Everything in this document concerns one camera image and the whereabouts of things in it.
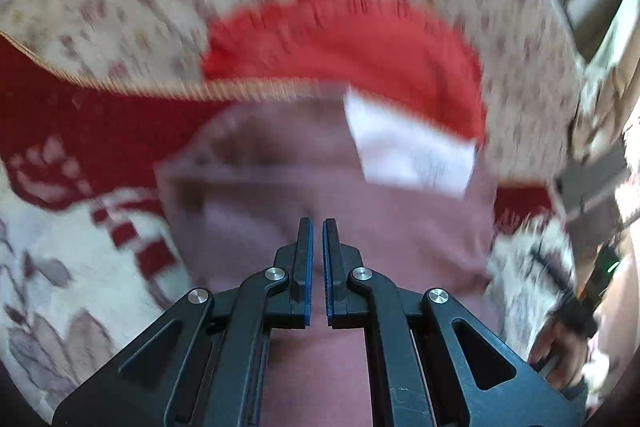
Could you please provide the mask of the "person's right hand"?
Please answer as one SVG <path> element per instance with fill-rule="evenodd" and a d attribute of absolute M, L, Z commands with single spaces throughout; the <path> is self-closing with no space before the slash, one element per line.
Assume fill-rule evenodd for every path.
<path fill-rule="evenodd" d="M 555 389 L 577 385 L 582 380 L 582 368 L 588 358 L 588 340 L 576 335 L 559 320 L 551 317 L 538 333 L 527 362 L 535 365 L 557 355 L 558 363 L 547 374 L 546 380 Z"/>

